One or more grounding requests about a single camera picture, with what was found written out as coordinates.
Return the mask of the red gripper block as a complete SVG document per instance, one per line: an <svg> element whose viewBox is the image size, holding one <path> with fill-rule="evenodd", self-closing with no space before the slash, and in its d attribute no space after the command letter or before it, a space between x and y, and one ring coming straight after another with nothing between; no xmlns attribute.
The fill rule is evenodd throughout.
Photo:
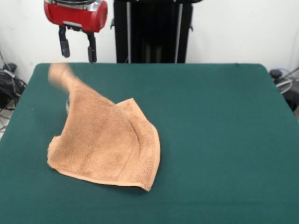
<svg viewBox="0 0 299 224"><path fill-rule="evenodd" d="M98 33L104 28L107 21L108 5L106 1L96 0L90 4L68 5L61 0L45 0L44 11L51 23L59 25L58 35L63 57L70 56L65 26L73 26L91 32L86 33L89 41L88 59L90 63L97 62L94 33Z"/></svg>

